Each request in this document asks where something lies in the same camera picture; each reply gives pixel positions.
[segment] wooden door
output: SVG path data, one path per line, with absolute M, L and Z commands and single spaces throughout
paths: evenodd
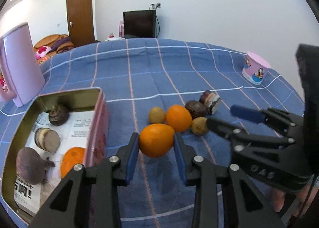
M 66 0 L 66 11 L 74 46 L 94 43 L 92 0 Z

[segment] white wall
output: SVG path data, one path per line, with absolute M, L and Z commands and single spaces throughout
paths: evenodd
M 96 33 L 94 4 L 95 0 L 93 22 Z M 0 36 L 16 25 L 28 22 L 33 45 L 48 35 L 69 34 L 66 0 L 21 0 L 9 10 L 1 11 L 0 17 Z
M 207 42 L 269 61 L 302 94 L 294 54 L 319 45 L 319 24 L 305 0 L 95 0 L 97 38 L 118 33 L 123 11 L 160 2 L 159 37 Z

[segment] pink bottle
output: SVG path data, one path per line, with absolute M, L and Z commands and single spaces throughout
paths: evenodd
M 270 64 L 265 59 L 258 54 L 248 52 L 242 74 L 251 83 L 260 85 L 270 68 Z
M 31 101 L 45 80 L 36 61 L 28 23 L 22 23 L 0 37 L 0 69 L 8 92 L 0 88 L 0 101 L 13 99 L 17 107 Z
M 124 37 L 124 22 L 120 21 L 119 24 L 119 37 Z

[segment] orange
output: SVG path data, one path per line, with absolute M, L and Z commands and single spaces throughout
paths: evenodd
M 191 126 L 192 116 L 185 107 L 173 105 L 166 112 L 166 123 L 173 127 L 175 132 L 183 133 Z
M 151 158 L 164 156 L 173 147 L 174 134 L 174 129 L 165 124 L 145 127 L 139 136 L 141 152 Z
M 61 177 L 64 178 L 66 174 L 73 168 L 75 164 L 83 163 L 85 149 L 82 147 L 73 147 L 69 149 L 63 156 L 60 171 Z

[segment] hand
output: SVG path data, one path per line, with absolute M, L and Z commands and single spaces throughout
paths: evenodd
M 296 194 L 296 197 L 300 200 L 301 203 L 299 204 L 298 208 L 294 212 L 293 216 L 296 216 L 296 217 L 298 216 L 298 214 L 299 214 L 299 212 L 301 210 L 301 207 L 302 207 L 303 203 L 306 200 L 309 188 L 310 188 L 310 184 L 306 185 L 300 192 L 298 192 Z M 301 213 L 301 216 L 303 216 L 305 214 L 305 212 L 308 210 L 308 208 L 311 205 L 312 201 L 314 200 L 317 192 L 318 192 L 318 188 L 313 188 L 312 189 L 310 197 L 309 197 L 309 199 L 307 201 L 307 204 L 306 204 L 303 212 Z M 275 209 L 276 212 L 280 212 L 280 210 L 284 206 L 285 195 L 286 195 L 285 192 L 280 191 L 278 189 L 273 189 L 272 190 L 272 203 L 273 203 L 273 206 L 274 206 L 274 209 Z

